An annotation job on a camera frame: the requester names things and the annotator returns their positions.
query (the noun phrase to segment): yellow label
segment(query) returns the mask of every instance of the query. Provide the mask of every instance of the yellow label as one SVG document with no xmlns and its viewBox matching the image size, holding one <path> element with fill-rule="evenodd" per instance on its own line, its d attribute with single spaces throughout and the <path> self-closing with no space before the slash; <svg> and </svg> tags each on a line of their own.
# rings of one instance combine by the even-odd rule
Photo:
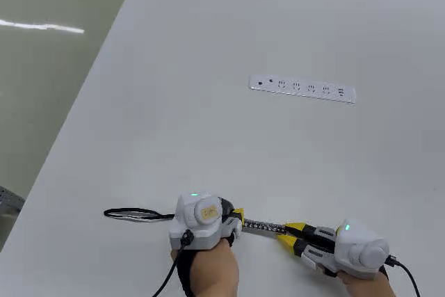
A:
<svg viewBox="0 0 445 297">
<path fill-rule="evenodd" d="M 218 209 L 216 209 L 215 205 L 211 205 L 210 207 L 201 209 L 202 219 L 210 219 L 218 216 Z"/>
</svg>

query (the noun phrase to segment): electrical outlet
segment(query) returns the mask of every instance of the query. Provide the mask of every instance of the electrical outlet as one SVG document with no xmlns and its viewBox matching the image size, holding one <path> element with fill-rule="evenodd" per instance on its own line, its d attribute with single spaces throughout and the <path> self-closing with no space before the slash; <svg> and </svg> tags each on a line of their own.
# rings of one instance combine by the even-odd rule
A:
<svg viewBox="0 0 445 297">
<path fill-rule="evenodd" d="M 323 83 L 320 81 L 291 79 L 279 76 L 251 76 L 249 87 L 265 92 L 315 97 L 317 99 L 355 103 L 355 89 L 352 86 Z"/>
</svg>

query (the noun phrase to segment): floor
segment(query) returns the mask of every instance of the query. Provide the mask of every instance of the floor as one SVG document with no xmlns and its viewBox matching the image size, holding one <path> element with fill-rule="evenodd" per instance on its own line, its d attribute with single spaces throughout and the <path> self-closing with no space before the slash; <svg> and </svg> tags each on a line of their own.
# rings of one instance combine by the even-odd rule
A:
<svg viewBox="0 0 445 297">
<path fill-rule="evenodd" d="M 29 194 L 123 1 L 0 0 L 0 185 Z"/>
</svg>

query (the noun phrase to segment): finger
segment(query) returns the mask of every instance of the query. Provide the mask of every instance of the finger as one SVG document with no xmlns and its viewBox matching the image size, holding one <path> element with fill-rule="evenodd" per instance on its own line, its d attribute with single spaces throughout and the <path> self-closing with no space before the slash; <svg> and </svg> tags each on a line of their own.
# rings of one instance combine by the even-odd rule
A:
<svg viewBox="0 0 445 297">
<path fill-rule="evenodd" d="M 173 261 L 176 259 L 177 255 L 178 255 L 178 250 L 172 250 L 170 252 L 170 256 L 172 257 Z"/>
<path fill-rule="evenodd" d="M 340 280 L 343 281 L 344 284 L 348 285 L 348 284 L 352 284 L 353 282 L 355 282 L 356 280 L 358 280 L 357 278 L 345 273 L 344 271 L 339 271 L 337 273 L 337 276 L 340 278 Z"/>
</svg>

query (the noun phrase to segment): white plastic device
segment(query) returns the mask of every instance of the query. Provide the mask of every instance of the white plastic device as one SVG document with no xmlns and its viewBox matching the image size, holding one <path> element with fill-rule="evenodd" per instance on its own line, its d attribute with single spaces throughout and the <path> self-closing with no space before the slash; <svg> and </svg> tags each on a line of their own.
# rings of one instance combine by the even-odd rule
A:
<svg viewBox="0 0 445 297">
<path fill-rule="evenodd" d="M 221 199 L 208 193 L 185 193 L 179 196 L 169 237 L 172 249 L 181 248 L 181 238 L 186 230 L 193 233 L 193 242 L 186 247 L 189 250 L 209 250 L 216 246 L 221 238 L 232 233 L 239 238 L 242 224 L 237 218 L 222 219 Z"/>
<path fill-rule="evenodd" d="M 337 230 L 334 259 L 338 269 L 358 278 L 373 278 L 388 256 L 388 242 L 358 220 L 347 219 Z"/>
</svg>

